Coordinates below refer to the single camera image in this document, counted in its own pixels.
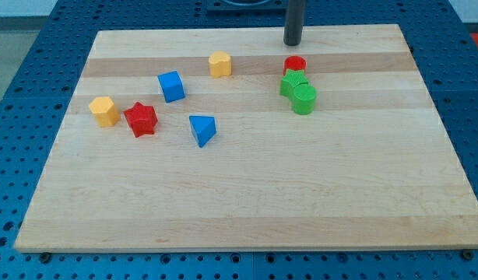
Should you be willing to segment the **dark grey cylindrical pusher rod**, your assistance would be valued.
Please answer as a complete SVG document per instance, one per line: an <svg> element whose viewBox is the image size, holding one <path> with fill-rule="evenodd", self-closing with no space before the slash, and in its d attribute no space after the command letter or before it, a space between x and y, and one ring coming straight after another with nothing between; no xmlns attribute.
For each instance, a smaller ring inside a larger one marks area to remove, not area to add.
<svg viewBox="0 0 478 280"><path fill-rule="evenodd" d="M283 42L287 46L301 43L306 0L289 0L286 6Z"/></svg>

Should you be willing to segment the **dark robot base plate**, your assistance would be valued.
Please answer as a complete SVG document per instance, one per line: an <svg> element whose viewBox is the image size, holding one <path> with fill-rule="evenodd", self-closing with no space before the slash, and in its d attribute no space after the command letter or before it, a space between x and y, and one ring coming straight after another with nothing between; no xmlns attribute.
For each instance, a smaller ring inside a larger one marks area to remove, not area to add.
<svg viewBox="0 0 478 280"><path fill-rule="evenodd" d="M205 0L207 12L283 11L285 0Z"/></svg>

